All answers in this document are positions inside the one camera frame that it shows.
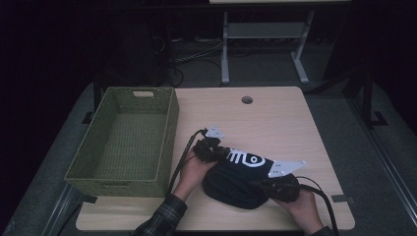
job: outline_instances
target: plaid sleeve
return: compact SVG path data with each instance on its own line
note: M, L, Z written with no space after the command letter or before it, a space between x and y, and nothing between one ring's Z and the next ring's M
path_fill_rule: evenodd
M175 195L169 195L153 213L153 216L141 224L133 235L172 235L186 210L187 205L182 200Z

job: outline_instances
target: desk grommet hole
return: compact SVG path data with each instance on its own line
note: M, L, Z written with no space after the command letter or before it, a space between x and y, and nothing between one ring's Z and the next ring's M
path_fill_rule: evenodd
M254 102L254 99L251 96L243 96L242 102L245 104L251 104L252 102Z

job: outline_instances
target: basket handle hole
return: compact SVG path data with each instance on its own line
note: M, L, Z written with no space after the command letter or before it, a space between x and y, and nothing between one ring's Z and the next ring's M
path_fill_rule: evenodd
M135 97L153 97L153 91L133 91Z

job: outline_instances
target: hand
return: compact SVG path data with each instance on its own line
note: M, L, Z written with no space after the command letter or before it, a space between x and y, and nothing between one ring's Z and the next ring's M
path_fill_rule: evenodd
M324 227L319 217L315 196L312 192L300 190L300 196L292 203L274 201L286 209L298 226L308 235L314 234Z
M180 172L180 181L172 194L185 202L191 192L203 182L206 173L213 168L217 162L204 163L200 161L191 149L187 153L184 163Z

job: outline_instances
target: gray carpet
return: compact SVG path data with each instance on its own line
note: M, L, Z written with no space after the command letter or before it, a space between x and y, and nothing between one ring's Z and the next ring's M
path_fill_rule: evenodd
M328 49L329 45L312 45L306 48L303 63L307 73L313 75L308 86L299 83L290 57L286 53L288 50L280 49L276 53L231 57L229 87L298 86L310 89L321 82L328 59ZM219 56L206 59L219 63ZM196 61L179 65L178 69L184 74L184 82L180 88L220 85L220 71L212 63ZM416 195L416 137L392 109L385 93L378 88L375 89L374 108L381 111L389 123L385 127L376 127L375 133L392 157L392 162L404 181ZM89 86L75 104L21 201L11 221L13 224L4 235L42 235L65 188L63 177L87 130L88 125L82 124L82 121L86 113L92 111L92 98L92 86ZM354 200L350 207L356 226L353 230L341 232L340 235L417 235L417 228L392 187L378 152L373 148L367 131L361 126L361 120L351 107L351 101L341 96L340 85L322 95L307 95L306 99L340 185L345 195ZM61 213L57 213L61 217L58 218L56 228L61 227L71 211L84 199L85 197L78 192L74 193L70 204L63 207ZM81 232L75 227L77 215L76 211L61 235L129 235L128 232Z

